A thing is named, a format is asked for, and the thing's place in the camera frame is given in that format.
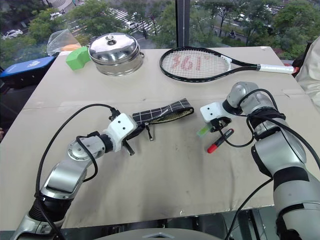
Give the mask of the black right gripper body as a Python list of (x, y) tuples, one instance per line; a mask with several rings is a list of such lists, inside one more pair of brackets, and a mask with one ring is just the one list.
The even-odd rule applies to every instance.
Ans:
[(219, 126), (219, 131), (221, 131), (223, 128), (225, 128), (226, 126), (223, 126), (221, 124), (221, 119), (222, 118), (227, 118), (227, 117), (219, 117), (219, 118), (215, 118), (213, 120), (211, 120), (209, 123), (211, 124), (211, 127), (210, 127), (210, 132), (211, 132), (211, 128), (212, 126)]

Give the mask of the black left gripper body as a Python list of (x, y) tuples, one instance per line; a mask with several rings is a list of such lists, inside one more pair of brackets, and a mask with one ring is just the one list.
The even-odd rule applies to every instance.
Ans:
[(135, 137), (137, 137), (137, 136), (139, 135), (139, 134), (134, 133), (134, 131), (131, 132), (129, 135), (127, 135), (127, 136), (122, 140), (122, 146), (123, 146), (123, 147), (124, 147), (124, 140), (128, 141), (128, 140), (133, 139), (133, 138), (135, 138)]

